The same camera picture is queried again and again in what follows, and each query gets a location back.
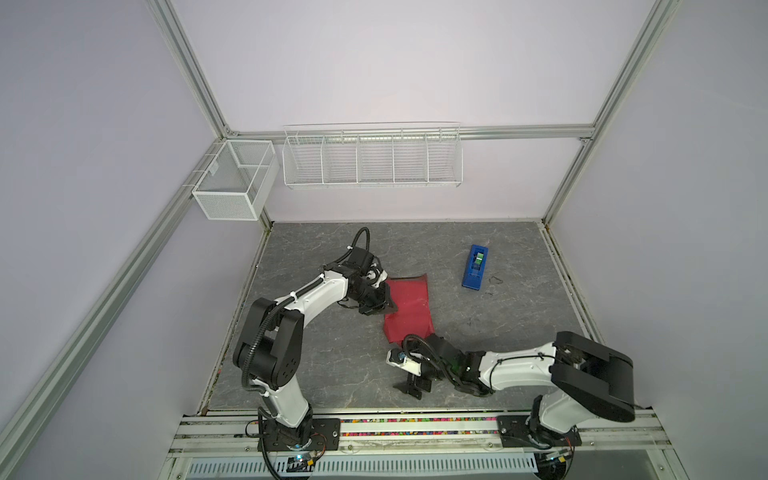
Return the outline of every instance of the aluminum frame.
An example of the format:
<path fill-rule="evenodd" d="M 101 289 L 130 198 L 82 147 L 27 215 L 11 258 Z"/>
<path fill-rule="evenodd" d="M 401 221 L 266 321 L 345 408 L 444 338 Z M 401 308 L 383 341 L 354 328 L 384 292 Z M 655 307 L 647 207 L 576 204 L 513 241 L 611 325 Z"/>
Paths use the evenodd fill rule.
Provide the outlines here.
<path fill-rule="evenodd" d="M 431 131 L 434 129 L 418 128 L 408 129 L 409 133 L 419 133 Z M 402 129 L 355 129 L 357 135 L 377 135 L 377 134 L 399 134 Z M 344 133 L 350 133 L 350 130 L 328 129 L 312 130 L 312 135 L 338 137 Z M 459 138 L 464 140 L 508 140 L 515 138 L 590 138 L 594 133 L 594 127 L 591 124 L 563 124 L 563 125 L 510 125 L 510 126 L 485 126 L 485 127 L 462 127 L 459 132 Z M 270 140 L 274 144 L 285 144 L 285 131 L 252 131 L 252 132 L 233 132 L 229 137 L 231 140 Z"/>
<path fill-rule="evenodd" d="M 632 85 L 635 80 L 637 80 L 637 76 L 647 63 L 651 53 L 653 53 L 662 33 L 664 33 L 664 30 L 670 24 L 674 14 L 677 12 L 681 1 L 682 0 L 657 0 L 654 4 L 648 18 L 643 24 L 643 28 L 637 35 L 637 39 L 632 46 L 632 50 L 630 51 L 627 60 L 624 62 L 624 66 L 621 68 L 621 71 L 611 88 L 611 92 L 608 94 L 594 120 L 594 133 L 589 138 L 582 139 L 581 148 L 576 154 L 576 158 L 568 168 L 568 172 L 560 183 L 557 192 L 555 192 L 549 208 L 547 208 L 547 213 L 544 215 L 543 219 L 545 225 L 549 225 L 555 215 L 558 214 L 558 211 L 560 211 L 568 193 L 570 193 L 571 189 L 576 184 L 579 174 L 593 155 L 595 148 L 605 136 L 605 132 L 610 126 L 611 121 L 614 119 L 616 112 L 621 107 L 621 104 L 624 103 L 624 99 L 629 94 Z"/>
<path fill-rule="evenodd" d="M 571 277 L 571 273 L 563 261 L 563 257 L 560 254 L 560 249 L 554 236 L 549 230 L 549 226 L 545 226 L 542 222 L 538 222 L 539 233 L 544 243 L 547 246 L 549 257 L 552 258 L 554 268 L 558 271 L 560 281 L 563 283 L 565 292 L 568 294 L 568 299 L 571 301 L 571 306 L 576 314 L 576 320 L 581 326 L 581 331 L 589 339 L 594 340 L 597 343 L 605 344 L 603 336 L 600 334 L 598 325 L 594 321 L 594 317 L 587 309 L 587 303 L 584 301 L 584 296 L 581 291 L 576 287 L 576 284 Z"/>
<path fill-rule="evenodd" d="M 568 192 L 578 179 L 578 175 L 589 160 L 599 140 L 604 136 L 611 119 L 626 98 L 631 85 L 650 57 L 658 38 L 669 24 L 679 4 L 680 0 L 657 0 L 593 124 L 465 127 L 463 129 L 462 140 L 556 137 L 582 139 L 583 145 L 545 214 L 543 219 L 545 225 L 548 225 L 560 210 Z M 253 138 L 272 140 L 276 144 L 284 141 L 283 132 L 250 132 L 245 134 L 232 132 L 223 118 L 170 2 L 168 0 L 147 0 L 147 5 L 157 20 L 169 49 L 176 58 L 201 110 L 219 138 Z M 216 144 L 217 142 L 214 142 L 211 148 L 214 148 Z M 117 319 L 124 305 L 131 298 L 132 293 L 157 258 L 162 247 L 175 231 L 191 204 L 191 188 L 200 179 L 202 171 L 210 163 L 211 154 L 211 149 L 209 149 L 195 171 L 178 189 L 150 231 L 122 266 L 110 286 L 92 307 L 56 360 L 33 388 L 22 407 L 0 433 L 0 480 L 9 478 L 24 459 L 100 345 L 107 331 Z M 265 227 L 265 234 L 268 234 L 271 221 L 266 215 L 266 211 L 262 212 L 260 220 Z"/>
<path fill-rule="evenodd" d="M 184 34 L 175 8 L 169 0 L 147 0 L 147 6 L 152 12 L 157 26 L 160 27 L 168 48 L 208 120 L 211 130 L 218 138 L 224 138 L 231 134 L 224 120 L 224 115 L 216 103 L 214 93 L 211 91 L 205 75 L 203 75 L 200 63 L 192 51 L 186 34 Z"/>
<path fill-rule="evenodd" d="M 341 418 L 339 450 L 329 458 L 344 455 L 391 455 L 432 453 L 537 452 L 535 449 L 505 449 L 498 435 L 495 417 L 527 411 L 423 409 L 419 412 L 390 412 L 392 409 L 320 409 L 317 418 Z M 183 419 L 168 452 L 159 478 L 186 478 L 196 458 L 251 457 L 257 440 L 243 436 L 246 423 L 255 411 L 210 411 L 204 417 Z M 435 418 L 434 421 L 423 419 Z M 378 422 L 354 422 L 355 420 Z M 673 446 L 653 410 L 638 410 L 631 423 L 592 419 L 578 425 L 583 445 L 578 450 L 646 450 L 660 472 L 687 480 Z M 257 425 L 250 433 L 258 431 Z"/>

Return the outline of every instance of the robotic arm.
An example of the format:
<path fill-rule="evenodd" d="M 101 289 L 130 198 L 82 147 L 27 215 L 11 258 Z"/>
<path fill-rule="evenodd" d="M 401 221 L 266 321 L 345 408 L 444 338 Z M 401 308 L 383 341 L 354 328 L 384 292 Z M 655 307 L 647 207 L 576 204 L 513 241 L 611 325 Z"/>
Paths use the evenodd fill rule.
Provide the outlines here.
<path fill-rule="evenodd" d="M 361 233 L 366 247 L 358 247 Z M 354 300 L 363 315 L 397 310 L 386 283 L 381 260 L 369 252 L 370 232 L 361 228 L 340 258 L 323 266 L 312 282 L 275 300 L 259 298 L 237 340 L 233 363 L 243 371 L 243 388 L 262 396 L 286 445 L 301 449 L 310 443 L 312 408 L 304 399 L 295 373 L 301 361 L 304 327 L 328 306 Z M 277 330 L 274 339 L 266 331 Z"/>
<path fill-rule="evenodd" d="M 358 247 L 361 233 L 366 247 Z M 397 307 L 389 294 L 387 273 L 369 252 L 369 231 L 362 228 L 347 252 L 312 282 L 275 300 L 259 298 L 250 308 L 233 363 L 242 370 L 242 385 L 262 396 L 267 429 L 292 449 L 310 444 L 312 407 L 295 377 L 301 360 L 303 329 L 325 308 L 356 301 L 363 315 L 390 313 Z M 274 339 L 266 331 L 277 330 Z M 475 396 L 489 396 L 512 386 L 556 386 L 558 391 L 534 400 L 530 416 L 500 415 L 505 446 L 578 445 L 575 424 L 601 417 L 634 420 L 633 364 L 626 355 L 572 332 L 559 332 L 553 343 L 509 353 L 463 352 L 442 337 L 408 335 L 402 349 L 390 350 L 386 362 L 408 372 L 396 386 L 421 398 L 432 380 L 447 379 Z"/>
<path fill-rule="evenodd" d="M 396 387 L 420 399 L 432 380 L 448 379 L 460 392 L 488 396 L 512 386 L 556 386 L 538 396 L 530 417 L 502 425 L 507 446 L 548 449 L 576 443 L 574 426 L 587 419 L 634 420 L 632 360 L 573 332 L 559 332 L 553 343 L 517 352 L 462 352 L 435 334 L 408 335 L 386 362 L 408 372 Z"/>

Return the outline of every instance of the red cloth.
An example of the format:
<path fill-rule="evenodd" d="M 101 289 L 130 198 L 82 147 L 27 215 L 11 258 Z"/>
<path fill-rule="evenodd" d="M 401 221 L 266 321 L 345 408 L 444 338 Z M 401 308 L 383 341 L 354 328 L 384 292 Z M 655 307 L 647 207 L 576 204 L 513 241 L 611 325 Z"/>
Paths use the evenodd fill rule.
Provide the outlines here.
<path fill-rule="evenodd" d="M 390 343 L 402 345 L 402 339 L 414 333 L 422 338 L 433 334 L 432 314 L 429 312 L 427 275 L 413 278 L 387 279 L 389 294 L 397 312 L 384 315 L 384 333 Z"/>

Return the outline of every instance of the black joint housing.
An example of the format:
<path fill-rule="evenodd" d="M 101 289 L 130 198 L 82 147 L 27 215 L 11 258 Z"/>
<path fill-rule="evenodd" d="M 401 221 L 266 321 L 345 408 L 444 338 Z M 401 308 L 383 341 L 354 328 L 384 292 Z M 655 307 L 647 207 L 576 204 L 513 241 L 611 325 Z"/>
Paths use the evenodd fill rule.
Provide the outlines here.
<path fill-rule="evenodd" d="M 303 313 L 298 310 L 284 310 L 278 313 L 276 324 L 280 329 L 275 338 L 263 337 L 250 366 L 243 365 L 251 347 L 250 342 L 275 305 L 276 302 L 265 298 L 253 302 L 237 340 L 232 363 L 239 369 L 248 368 L 251 375 L 265 382 L 271 389 L 277 390 L 286 385 L 299 368 L 304 337 Z"/>
<path fill-rule="evenodd" d="M 634 420 L 633 364 L 628 356 L 573 332 L 558 332 L 554 346 L 565 363 L 550 367 L 552 383 L 601 418 Z M 576 368 L 573 363 L 581 364 Z"/>

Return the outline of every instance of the wire shelf rack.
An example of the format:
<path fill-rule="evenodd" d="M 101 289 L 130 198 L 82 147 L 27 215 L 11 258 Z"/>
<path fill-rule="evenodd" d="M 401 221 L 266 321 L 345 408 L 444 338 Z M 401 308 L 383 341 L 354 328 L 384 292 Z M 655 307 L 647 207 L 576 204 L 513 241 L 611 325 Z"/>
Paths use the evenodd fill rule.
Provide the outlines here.
<path fill-rule="evenodd" d="M 321 132 L 286 127 L 284 180 L 290 188 L 458 186 L 459 126 Z"/>
<path fill-rule="evenodd" d="M 271 141 L 227 140 L 192 194 L 211 220 L 259 220 L 279 169 Z"/>

